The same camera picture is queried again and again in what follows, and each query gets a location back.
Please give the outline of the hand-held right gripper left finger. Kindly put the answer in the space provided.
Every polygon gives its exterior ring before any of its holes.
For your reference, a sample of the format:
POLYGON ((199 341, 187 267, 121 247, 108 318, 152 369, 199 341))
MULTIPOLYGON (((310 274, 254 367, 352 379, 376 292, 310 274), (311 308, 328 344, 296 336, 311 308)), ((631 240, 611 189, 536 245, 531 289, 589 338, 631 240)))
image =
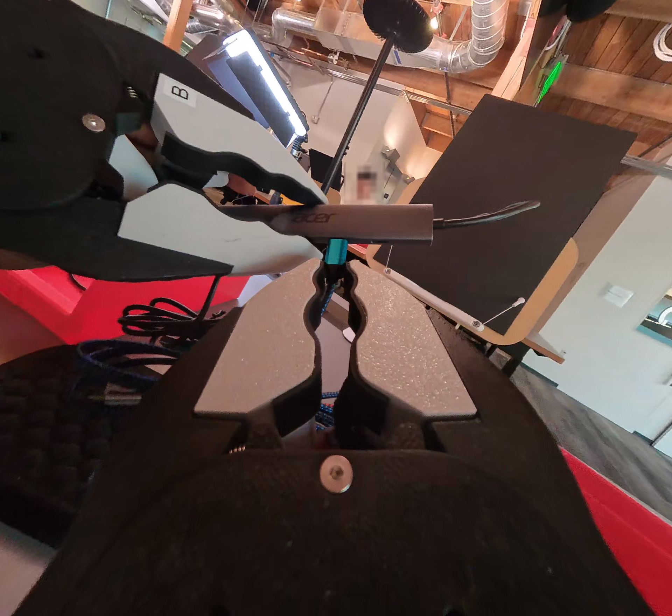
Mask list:
POLYGON ((310 259, 268 284, 243 308, 196 402, 206 418, 273 424, 281 437, 314 419, 321 404, 317 280, 310 259))

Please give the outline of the wooden office desk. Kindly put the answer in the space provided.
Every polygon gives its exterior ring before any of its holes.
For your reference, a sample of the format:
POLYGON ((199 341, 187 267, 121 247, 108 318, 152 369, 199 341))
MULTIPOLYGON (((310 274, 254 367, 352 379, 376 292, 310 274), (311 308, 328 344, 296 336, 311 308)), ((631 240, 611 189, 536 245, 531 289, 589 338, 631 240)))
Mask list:
POLYGON ((498 334, 489 327, 484 327, 478 337, 483 341, 483 350, 487 358, 496 351, 506 354, 511 362, 521 362, 529 351, 545 357, 561 365, 565 355, 550 345, 534 327, 510 326, 505 334, 498 334))

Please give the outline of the led light panel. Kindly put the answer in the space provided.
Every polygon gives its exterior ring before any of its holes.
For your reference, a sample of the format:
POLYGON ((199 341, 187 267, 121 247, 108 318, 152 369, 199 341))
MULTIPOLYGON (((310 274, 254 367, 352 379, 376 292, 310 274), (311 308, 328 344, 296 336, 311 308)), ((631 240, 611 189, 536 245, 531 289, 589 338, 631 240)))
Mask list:
POLYGON ((256 35, 240 30, 225 39, 204 61, 216 75, 222 73, 223 63, 237 80, 257 111, 257 119, 265 125, 286 148, 293 150, 305 143, 309 125, 287 83, 256 35))

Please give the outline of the wooden backing board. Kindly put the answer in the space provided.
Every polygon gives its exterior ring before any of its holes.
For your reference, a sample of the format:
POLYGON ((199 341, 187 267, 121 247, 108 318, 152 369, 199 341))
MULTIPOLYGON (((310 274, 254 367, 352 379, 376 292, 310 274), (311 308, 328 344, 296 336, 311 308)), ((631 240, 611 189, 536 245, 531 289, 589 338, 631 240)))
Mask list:
MULTIPOLYGON (((374 259, 380 247, 380 244, 369 245, 365 252, 365 259, 369 267, 384 275, 384 265, 374 259)), ((576 242, 574 239, 570 239, 567 242, 567 245, 560 252, 558 258, 550 267, 549 271, 542 278, 541 282, 536 287, 530 298, 526 299, 525 304, 521 306, 521 311, 511 326, 529 326, 534 327, 537 331, 539 331, 540 326, 538 326, 538 322, 540 321, 542 314, 549 307, 551 301, 559 292, 561 286, 567 280, 571 271, 576 267, 578 258, 579 250, 576 242)), ((466 328, 467 331, 478 337, 478 333, 471 327, 461 327, 466 328)))

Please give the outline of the black panel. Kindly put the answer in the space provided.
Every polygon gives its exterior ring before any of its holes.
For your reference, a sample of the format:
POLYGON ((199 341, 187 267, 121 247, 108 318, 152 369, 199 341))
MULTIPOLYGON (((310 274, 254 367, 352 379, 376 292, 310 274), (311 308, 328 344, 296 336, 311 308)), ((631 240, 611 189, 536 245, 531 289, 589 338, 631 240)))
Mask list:
POLYGON ((430 246, 383 245, 374 259, 473 318, 492 318, 530 300, 635 140, 632 131, 486 95, 411 201, 432 203, 446 219, 527 200, 539 208, 439 231, 430 246))

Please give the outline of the green exit sign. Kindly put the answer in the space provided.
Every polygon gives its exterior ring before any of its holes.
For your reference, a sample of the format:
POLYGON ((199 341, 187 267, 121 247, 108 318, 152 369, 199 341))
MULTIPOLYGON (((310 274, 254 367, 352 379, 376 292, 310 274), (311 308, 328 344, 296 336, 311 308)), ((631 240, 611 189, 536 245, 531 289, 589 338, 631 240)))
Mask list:
POLYGON ((566 62, 566 55, 560 55, 555 57, 552 61, 549 61, 548 66, 542 72, 543 76, 534 107, 539 106, 542 99, 544 99, 544 97, 549 93, 553 85, 558 80, 566 62))

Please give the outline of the black floor lamp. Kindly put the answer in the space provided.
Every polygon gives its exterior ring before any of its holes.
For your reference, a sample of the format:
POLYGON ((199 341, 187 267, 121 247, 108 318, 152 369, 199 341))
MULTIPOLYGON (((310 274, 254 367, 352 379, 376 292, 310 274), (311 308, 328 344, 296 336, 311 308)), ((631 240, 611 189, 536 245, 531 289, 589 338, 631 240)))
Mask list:
POLYGON ((428 48, 433 40, 431 19, 416 0, 364 0, 363 16, 370 31, 382 40, 382 47, 324 176, 324 194, 332 187, 339 167, 342 166, 357 125, 391 52, 399 50, 408 54, 419 53, 428 48))

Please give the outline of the white tilting stand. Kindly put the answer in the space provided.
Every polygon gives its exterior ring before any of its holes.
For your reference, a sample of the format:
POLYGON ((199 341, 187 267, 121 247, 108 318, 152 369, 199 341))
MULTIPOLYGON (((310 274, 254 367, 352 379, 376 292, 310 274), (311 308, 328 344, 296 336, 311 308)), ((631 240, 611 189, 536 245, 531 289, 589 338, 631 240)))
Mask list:
POLYGON ((405 276, 401 275, 400 273, 389 267, 389 261, 391 258, 392 249, 393 245, 390 245, 390 250, 388 252, 388 258, 387 258, 388 263, 385 264, 383 270, 384 275, 388 279, 393 281, 395 284, 399 285, 404 290, 411 293, 415 298, 417 298, 420 301, 423 301, 425 305, 440 312, 443 316, 454 320, 458 324, 458 326, 471 327, 477 333, 483 332, 485 326, 494 321, 496 318, 503 316, 504 314, 508 313, 509 311, 517 307, 523 306, 526 302, 525 297, 520 297, 516 299, 516 301, 513 301, 505 309, 503 309, 499 313, 496 313, 494 316, 485 320, 477 319, 474 316, 470 315, 469 313, 466 313, 465 311, 458 309, 451 303, 443 301, 436 295, 432 294, 431 292, 428 292, 428 290, 423 289, 418 284, 410 281, 408 278, 406 278, 405 276))

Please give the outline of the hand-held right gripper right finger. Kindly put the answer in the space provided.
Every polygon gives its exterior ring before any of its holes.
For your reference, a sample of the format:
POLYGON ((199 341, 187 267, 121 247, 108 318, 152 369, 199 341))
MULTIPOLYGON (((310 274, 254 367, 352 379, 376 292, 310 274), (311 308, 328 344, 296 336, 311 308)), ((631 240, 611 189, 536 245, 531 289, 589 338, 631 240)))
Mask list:
POLYGON ((361 262, 348 263, 347 424, 377 436, 401 424, 473 420, 477 409, 424 304, 361 262))

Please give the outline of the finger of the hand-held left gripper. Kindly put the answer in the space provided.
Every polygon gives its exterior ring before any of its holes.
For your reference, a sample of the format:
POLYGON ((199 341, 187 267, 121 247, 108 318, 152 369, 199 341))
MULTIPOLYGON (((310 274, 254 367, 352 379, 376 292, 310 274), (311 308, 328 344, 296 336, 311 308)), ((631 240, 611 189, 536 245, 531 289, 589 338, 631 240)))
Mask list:
POLYGON ((285 273, 310 259, 323 260, 305 238, 228 216, 204 194, 177 184, 158 186, 128 202, 118 235, 222 262, 233 276, 285 273))
POLYGON ((129 139, 114 142, 108 162, 122 180, 122 201, 160 182, 218 188, 234 176, 235 186, 245 181, 303 205, 328 203, 290 151, 255 120, 165 74, 156 81, 150 127, 157 140, 153 164, 129 139))

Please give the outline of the black textured cloth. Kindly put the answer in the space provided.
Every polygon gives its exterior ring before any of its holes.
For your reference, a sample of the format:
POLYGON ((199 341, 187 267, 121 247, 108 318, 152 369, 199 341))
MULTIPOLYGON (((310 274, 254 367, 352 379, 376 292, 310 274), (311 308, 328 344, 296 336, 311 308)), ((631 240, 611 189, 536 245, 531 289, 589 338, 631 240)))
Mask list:
POLYGON ((1 365, 1 521, 59 548, 139 403, 58 345, 1 365))

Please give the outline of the black rectangular plug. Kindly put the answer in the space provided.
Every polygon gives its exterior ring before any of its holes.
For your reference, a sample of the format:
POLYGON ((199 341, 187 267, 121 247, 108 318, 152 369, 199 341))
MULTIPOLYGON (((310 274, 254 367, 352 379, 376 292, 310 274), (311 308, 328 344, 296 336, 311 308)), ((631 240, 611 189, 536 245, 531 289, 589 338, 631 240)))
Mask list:
POLYGON ((240 221, 264 223, 284 235, 315 243, 331 239, 383 244, 433 239, 431 204, 407 205, 226 205, 218 209, 240 221))

